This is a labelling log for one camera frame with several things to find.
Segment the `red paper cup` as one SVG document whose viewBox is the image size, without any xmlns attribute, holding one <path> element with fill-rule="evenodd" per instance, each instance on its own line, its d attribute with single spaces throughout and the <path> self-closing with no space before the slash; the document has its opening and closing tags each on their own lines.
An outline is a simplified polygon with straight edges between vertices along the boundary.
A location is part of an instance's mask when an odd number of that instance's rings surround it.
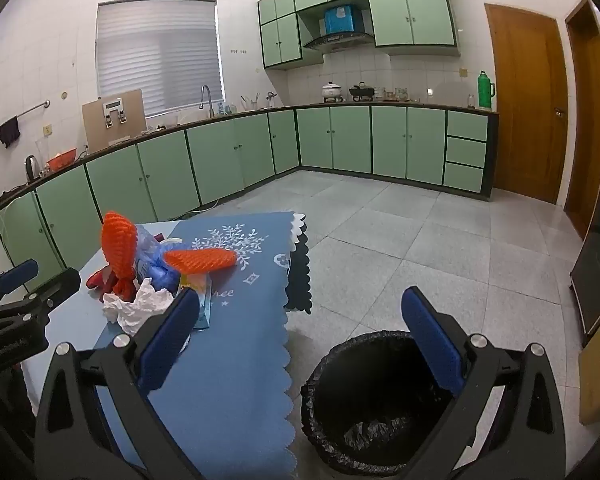
<svg viewBox="0 0 600 480">
<path fill-rule="evenodd" d="M 103 294 L 109 294 L 114 289 L 117 280 L 117 275 L 114 274 L 110 266 L 105 266 L 86 280 L 86 287 L 88 289 L 98 289 Z"/>
</svg>

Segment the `white tissue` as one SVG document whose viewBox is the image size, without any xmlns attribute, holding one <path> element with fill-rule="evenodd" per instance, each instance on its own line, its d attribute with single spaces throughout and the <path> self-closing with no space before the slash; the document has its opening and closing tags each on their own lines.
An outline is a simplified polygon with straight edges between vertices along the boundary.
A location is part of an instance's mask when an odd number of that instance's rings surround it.
<svg viewBox="0 0 600 480">
<path fill-rule="evenodd" d="M 154 289 L 151 279 L 145 278 L 133 301 L 123 301 L 111 292 L 105 294 L 102 313 L 110 323 L 117 323 L 123 333 L 135 336 L 148 318 L 166 312 L 173 299 L 167 289 Z"/>
</svg>

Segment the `orange foam net sleeve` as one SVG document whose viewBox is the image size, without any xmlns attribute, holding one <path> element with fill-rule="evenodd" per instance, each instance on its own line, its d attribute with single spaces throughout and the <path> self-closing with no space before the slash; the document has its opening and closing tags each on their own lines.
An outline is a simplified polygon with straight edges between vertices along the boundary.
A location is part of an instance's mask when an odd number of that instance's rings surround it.
<svg viewBox="0 0 600 480">
<path fill-rule="evenodd" d="M 122 301 L 133 301 L 136 295 L 134 285 L 136 226 L 122 214 L 108 211 L 102 224 L 100 242 L 109 269 L 106 292 L 111 292 Z"/>
</svg>

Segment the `blue plastic bag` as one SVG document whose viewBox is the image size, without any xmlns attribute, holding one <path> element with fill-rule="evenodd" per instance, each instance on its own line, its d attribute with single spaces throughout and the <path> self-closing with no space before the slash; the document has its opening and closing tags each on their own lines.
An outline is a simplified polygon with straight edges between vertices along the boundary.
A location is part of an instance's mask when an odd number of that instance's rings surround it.
<svg viewBox="0 0 600 480">
<path fill-rule="evenodd" d="M 181 273 L 164 261 L 164 254 L 171 250 L 186 249 L 180 238 L 166 240 L 162 234 L 150 234 L 143 226 L 136 227 L 135 275 L 138 284 L 146 278 L 155 290 L 166 289 L 172 294 L 178 290 Z"/>
</svg>

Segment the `light blue snack wrapper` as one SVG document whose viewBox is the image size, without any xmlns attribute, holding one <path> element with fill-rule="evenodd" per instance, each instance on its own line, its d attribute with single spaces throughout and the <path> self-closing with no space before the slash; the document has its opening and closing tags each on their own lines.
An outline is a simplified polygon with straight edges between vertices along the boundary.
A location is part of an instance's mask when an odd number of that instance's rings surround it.
<svg viewBox="0 0 600 480">
<path fill-rule="evenodd" d="M 180 288 L 191 288 L 198 295 L 199 314 L 195 330 L 206 330 L 210 326 L 212 303 L 212 281 L 209 273 L 182 274 Z"/>
</svg>

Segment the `green lower kitchen cabinets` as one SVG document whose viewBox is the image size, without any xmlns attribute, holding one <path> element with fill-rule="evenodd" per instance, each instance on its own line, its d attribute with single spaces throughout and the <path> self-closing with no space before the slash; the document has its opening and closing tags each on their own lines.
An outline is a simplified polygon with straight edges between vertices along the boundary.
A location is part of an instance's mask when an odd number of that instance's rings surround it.
<svg viewBox="0 0 600 480">
<path fill-rule="evenodd" d="M 84 266 L 102 218 L 171 221 L 298 169 L 491 196 L 498 115 L 424 104 L 311 105 L 224 115 L 125 141 L 0 200 L 0 241 L 36 280 Z"/>
</svg>

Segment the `green kitchen cabinets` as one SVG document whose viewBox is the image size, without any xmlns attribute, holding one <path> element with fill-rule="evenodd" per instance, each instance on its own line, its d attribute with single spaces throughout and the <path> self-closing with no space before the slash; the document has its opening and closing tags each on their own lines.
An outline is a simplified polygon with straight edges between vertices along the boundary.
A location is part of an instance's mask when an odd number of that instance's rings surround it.
<svg viewBox="0 0 600 480">
<path fill-rule="evenodd" d="M 450 0 L 260 0 L 263 66 L 288 70 L 371 46 L 389 54 L 460 54 Z"/>
<path fill-rule="evenodd" d="M 424 104 L 311 105 L 224 115 L 125 141 L 0 200 L 0 241 L 36 280 L 84 266 L 102 218 L 171 221 L 298 169 L 491 196 L 498 115 Z"/>
</svg>

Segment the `black trash bin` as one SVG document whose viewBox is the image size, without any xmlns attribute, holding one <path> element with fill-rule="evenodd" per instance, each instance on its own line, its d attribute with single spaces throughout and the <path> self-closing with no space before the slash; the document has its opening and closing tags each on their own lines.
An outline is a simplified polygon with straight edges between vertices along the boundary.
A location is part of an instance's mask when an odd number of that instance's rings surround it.
<svg viewBox="0 0 600 480">
<path fill-rule="evenodd" d="M 340 474 L 392 477 L 405 468 L 454 401 L 409 332 L 346 340 L 301 388 L 301 425 Z"/>
</svg>

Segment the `green upper kitchen cabinets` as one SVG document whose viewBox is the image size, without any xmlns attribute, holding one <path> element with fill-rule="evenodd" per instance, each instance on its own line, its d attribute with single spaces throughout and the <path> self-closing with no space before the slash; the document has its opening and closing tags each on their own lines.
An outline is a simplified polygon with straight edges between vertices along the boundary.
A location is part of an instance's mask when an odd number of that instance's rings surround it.
<svg viewBox="0 0 600 480">
<path fill-rule="evenodd" d="M 450 0 L 260 0 L 263 66 L 288 70 L 371 46 L 389 54 L 460 54 Z"/>
</svg>

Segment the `steel electric kettle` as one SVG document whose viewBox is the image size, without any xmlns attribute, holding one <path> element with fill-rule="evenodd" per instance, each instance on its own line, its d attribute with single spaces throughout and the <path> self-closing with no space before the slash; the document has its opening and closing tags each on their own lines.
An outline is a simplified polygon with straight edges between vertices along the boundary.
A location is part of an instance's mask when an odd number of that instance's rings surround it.
<svg viewBox="0 0 600 480">
<path fill-rule="evenodd" d="M 24 169 L 28 183 L 33 183 L 42 176 L 42 169 L 38 159 L 34 155 L 29 155 L 24 161 Z"/>
</svg>

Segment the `orange plastic basin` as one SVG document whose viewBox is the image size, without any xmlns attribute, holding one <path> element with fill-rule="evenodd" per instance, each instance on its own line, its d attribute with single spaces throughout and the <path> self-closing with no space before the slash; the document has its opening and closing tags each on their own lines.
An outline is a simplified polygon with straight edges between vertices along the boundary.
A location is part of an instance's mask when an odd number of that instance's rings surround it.
<svg viewBox="0 0 600 480">
<path fill-rule="evenodd" d="M 52 158 L 50 158 L 47 162 L 47 167 L 50 172 L 57 172 L 61 169 L 64 169 L 74 163 L 76 160 L 76 149 L 72 148 L 69 151 L 65 151 L 59 153 Z"/>
</svg>

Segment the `blue patterned tablecloth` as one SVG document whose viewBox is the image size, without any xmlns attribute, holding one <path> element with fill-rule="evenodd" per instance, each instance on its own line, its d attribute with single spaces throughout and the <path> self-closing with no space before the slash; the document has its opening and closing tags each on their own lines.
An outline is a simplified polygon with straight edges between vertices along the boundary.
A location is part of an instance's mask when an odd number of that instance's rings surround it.
<svg viewBox="0 0 600 480">
<path fill-rule="evenodd" d="M 174 226 L 187 249 L 237 255 L 234 266 L 210 273 L 210 326 L 193 328 L 163 386 L 148 394 L 198 479 L 288 479 L 296 468 L 286 323 L 289 311 L 311 301 L 305 230 L 304 214 L 290 211 Z M 99 349 L 122 333 L 85 288 L 56 308 L 50 346 L 33 359 L 38 405 L 58 344 Z"/>
</svg>

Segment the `brown cardboard box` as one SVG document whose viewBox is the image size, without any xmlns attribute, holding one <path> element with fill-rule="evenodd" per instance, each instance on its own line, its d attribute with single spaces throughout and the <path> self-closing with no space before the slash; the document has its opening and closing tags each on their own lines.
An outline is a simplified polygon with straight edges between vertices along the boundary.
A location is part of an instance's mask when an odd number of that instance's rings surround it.
<svg viewBox="0 0 600 480">
<path fill-rule="evenodd" d="M 133 139 L 147 129 L 140 89 L 83 104 L 82 117 L 91 153 L 106 150 L 120 140 Z"/>
</svg>

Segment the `chrome sink faucet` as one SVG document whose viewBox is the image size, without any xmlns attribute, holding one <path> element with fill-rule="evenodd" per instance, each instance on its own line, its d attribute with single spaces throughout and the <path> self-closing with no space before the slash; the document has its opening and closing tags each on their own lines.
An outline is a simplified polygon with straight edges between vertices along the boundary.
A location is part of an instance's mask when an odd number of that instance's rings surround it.
<svg viewBox="0 0 600 480">
<path fill-rule="evenodd" d="M 214 117 L 212 94 L 208 84 L 201 87 L 199 109 L 207 113 L 208 118 Z"/>
</svg>

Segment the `window with white blinds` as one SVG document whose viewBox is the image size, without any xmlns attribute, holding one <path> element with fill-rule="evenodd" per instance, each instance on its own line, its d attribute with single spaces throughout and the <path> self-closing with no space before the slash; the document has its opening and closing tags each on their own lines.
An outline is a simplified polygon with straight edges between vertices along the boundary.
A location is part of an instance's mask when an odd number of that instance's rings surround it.
<svg viewBox="0 0 600 480">
<path fill-rule="evenodd" d="M 98 95 L 140 89 L 155 116 L 200 103 L 208 84 L 212 102 L 225 98 L 214 0 L 121 0 L 96 15 Z"/>
</svg>

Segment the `brown wooden door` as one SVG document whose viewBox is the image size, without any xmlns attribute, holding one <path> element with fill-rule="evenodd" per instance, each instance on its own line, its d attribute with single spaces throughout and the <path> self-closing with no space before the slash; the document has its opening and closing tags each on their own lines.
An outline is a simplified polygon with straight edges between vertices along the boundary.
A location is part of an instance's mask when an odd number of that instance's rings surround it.
<svg viewBox="0 0 600 480">
<path fill-rule="evenodd" d="M 600 26 L 592 4 L 582 0 L 566 26 L 576 82 L 576 142 L 565 212 L 585 236 L 600 190 Z"/>
<path fill-rule="evenodd" d="M 498 109 L 494 184 L 557 202 L 567 145 L 568 84 L 557 22 L 543 14 L 486 5 Z"/>
</svg>

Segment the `green thermos bottle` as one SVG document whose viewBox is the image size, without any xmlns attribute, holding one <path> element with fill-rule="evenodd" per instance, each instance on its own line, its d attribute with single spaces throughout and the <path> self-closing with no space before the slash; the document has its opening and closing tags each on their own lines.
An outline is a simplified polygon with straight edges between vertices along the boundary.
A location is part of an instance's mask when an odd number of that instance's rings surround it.
<svg viewBox="0 0 600 480">
<path fill-rule="evenodd" d="M 490 110 L 495 96 L 495 86 L 485 70 L 477 78 L 478 105 Z"/>
</svg>

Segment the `white cooking pot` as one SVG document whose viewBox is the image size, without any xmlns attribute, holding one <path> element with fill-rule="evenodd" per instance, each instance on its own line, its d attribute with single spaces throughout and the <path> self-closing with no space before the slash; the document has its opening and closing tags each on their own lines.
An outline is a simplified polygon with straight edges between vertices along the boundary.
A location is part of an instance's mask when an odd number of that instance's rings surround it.
<svg viewBox="0 0 600 480">
<path fill-rule="evenodd" d="M 321 88 L 321 95 L 324 103 L 340 103 L 343 101 L 341 86 L 333 81 L 324 84 Z"/>
</svg>

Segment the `black wok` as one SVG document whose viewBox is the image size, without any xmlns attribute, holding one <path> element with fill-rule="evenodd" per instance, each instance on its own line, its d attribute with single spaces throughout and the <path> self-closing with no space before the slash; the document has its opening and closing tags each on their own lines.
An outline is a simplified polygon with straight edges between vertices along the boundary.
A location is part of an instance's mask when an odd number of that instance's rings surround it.
<svg viewBox="0 0 600 480">
<path fill-rule="evenodd" d="M 349 89 L 350 96 L 354 102 L 372 102 L 375 96 L 375 89 L 364 84 L 361 81 Z"/>
</svg>

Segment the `range hood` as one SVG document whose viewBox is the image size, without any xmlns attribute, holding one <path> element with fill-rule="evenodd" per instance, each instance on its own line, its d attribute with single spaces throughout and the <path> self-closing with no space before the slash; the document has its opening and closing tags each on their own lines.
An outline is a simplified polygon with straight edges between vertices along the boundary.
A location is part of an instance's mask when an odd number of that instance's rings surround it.
<svg viewBox="0 0 600 480">
<path fill-rule="evenodd" d="M 375 44 L 375 39 L 367 32 L 333 32 L 309 41 L 306 49 L 323 54 Z"/>
</svg>

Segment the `blue box above hood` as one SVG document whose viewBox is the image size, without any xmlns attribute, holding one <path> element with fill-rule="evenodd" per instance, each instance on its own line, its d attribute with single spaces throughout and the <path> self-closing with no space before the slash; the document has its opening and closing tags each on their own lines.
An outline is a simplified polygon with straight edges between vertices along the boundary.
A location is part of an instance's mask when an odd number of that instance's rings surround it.
<svg viewBox="0 0 600 480">
<path fill-rule="evenodd" d="M 362 12 L 357 6 L 332 6 L 324 12 L 326 34 L 333 32 L 365 32 Z"/>
</svg>

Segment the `dark cloth on rail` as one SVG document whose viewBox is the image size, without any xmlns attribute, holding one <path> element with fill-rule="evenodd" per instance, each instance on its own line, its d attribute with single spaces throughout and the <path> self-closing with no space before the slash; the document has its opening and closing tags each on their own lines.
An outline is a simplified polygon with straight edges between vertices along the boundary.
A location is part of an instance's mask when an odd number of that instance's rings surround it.
<svg viewBox="0 0 600 480">
<path fill-rule="evenodd" d="M 4 148 L 10 148 L 20 138 L 18 117 L 14 116 L 0 125 L 0 142 Z"/>
</svg>

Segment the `metal towel rail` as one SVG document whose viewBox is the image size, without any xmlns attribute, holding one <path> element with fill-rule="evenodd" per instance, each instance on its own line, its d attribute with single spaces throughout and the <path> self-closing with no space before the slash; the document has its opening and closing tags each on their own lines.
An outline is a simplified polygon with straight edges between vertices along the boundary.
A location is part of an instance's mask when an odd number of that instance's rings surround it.
<svg viewBox="0 0 600 480">
<path fill-rule="evenodd" d="M 46 110 L 46 108 L 50 107 L 50 104 L 52 104 L 52 102 L 50 102 L 50 100 L 45 100 L 41 103 L 36 104 L 35 106 L 29 107 L 27 110 L 24 110 L 23 112 L 17 114 L 16 118 L 26 116 L 27 114 L 35 112 L 36 110 L 39 110 L 40 108 L 44 108 L 44 110 Z"/>
</svg>

